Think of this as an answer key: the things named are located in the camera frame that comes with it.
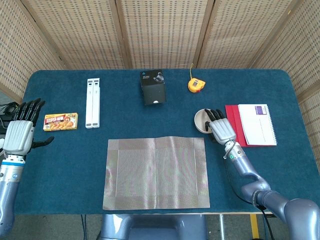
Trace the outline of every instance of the white notebook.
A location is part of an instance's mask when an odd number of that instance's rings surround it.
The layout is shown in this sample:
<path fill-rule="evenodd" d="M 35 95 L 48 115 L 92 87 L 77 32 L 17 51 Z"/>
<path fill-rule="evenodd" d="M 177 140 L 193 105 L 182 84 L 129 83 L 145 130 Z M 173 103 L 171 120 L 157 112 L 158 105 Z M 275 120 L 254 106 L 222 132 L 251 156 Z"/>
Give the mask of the white notebook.
<path fill-rule="evenodd" d="M 269 108 L 266 104 L 239 104 L 238 108 L 248 145 L 277 145 Z"/>

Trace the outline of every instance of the orange box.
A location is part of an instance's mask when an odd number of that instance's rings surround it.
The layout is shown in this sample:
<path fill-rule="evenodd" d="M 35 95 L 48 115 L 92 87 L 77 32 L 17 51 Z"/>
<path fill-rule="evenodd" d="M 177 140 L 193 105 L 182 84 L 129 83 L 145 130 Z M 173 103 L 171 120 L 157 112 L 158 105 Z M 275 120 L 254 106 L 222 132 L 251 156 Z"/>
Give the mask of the orange box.
<path fill-rule="evenodd" d="M 58 113 L 44 116 L 43 130 L 74 130 L 78 125 L 78 113 Z"/>

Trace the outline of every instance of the floor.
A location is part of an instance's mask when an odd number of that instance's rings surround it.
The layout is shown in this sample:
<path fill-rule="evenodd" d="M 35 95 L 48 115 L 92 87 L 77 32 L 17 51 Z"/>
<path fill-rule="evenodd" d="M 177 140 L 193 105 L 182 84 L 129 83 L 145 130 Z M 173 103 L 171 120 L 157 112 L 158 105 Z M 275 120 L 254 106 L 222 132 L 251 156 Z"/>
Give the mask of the floor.
<path fill-rule="evenodd" d="M 209 240 L 220 240 L 219 215 L 207 215 Z M 276 240 L 287 240 L 288 228 L 277 218 L 268 218 Z M 87 215 L 88 240 L 96 240 L 102 222 L 101 215 Z M 265 240 L 262 215 L 257 215 L 260 239 Z M 250 215 L 224 215 L 225 240 L 251 240 Z M 9 236 L 1 240 L 82 240 L 80 215 L 18 215 Z"/>

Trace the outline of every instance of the woven screen panel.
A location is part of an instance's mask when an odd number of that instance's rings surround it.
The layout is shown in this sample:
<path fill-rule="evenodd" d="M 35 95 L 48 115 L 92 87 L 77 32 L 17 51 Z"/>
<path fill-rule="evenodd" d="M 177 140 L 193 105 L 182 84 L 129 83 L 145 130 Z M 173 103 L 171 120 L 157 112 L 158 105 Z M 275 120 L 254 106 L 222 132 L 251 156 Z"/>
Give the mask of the woven screen panel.
<path fill-rule="evenodd" d="M 37 70 L 63 69 L 63 65 L 14 0 L 0 1 L 0 83 L 15 101 L 25 93 Z"/>
<path fill-rule="evenodd" d="M 316 164 L 320 170 L 320 91 L 302 101 L 300 109 Z"/>
<path fill-rule="evenodd" d="M 123 69 L 108 0 L 26 0 L 71 69 Z"/>
<path fill-rule="evenodd" d="M 319 0 L 299 6 L 254 67 L 287 71 L 297 95 L 320 81 Z"/>
<path fill-rule="evenodd" d="M 199 68 L 247 68 L 291 0 L 216 0 Z"/>
<path fill-rule="evenodd" d="M 206 0 L 121 0 L 133 68 L 189 68 Z"/>

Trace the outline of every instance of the table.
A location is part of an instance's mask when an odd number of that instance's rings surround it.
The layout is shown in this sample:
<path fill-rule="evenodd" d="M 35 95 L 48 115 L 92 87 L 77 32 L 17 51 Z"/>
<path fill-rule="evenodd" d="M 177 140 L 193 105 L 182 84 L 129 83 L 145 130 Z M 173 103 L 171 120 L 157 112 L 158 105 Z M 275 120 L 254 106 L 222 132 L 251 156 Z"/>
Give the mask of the table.
<path fill-rule="evenodd" d="M 42 98 L 34 140 L 54 136 L 27 155 L 18 190 L 17 214 L 167 214 L 258 212 L 238 200 L 228 183 L 224 147 L 197 131 L 199 109 L 225 105 L 268 104 L 278 145 L 247 147 L 256 170 L 288 199 L 308 198 L 320 204 L 320 177 L 296 95 L 288 74 L 277 69 L 194 69 L 206 81 L 199 93 L 188 91 L 188 69 L 164 69 L 166 103 L 144 106 L 140 71 L 41 70 L 27 85 L 24 101 Z M 87 79 L 100 78 L 100 127 L 85 128 Z M 79 114 L 78 129 L 44 132 L 45 114 Z M 105 211 L 102 209 L 108 139 L 203 137 L 210 208 Z M 229 165 L 235 186 L 239 179 Z"/>

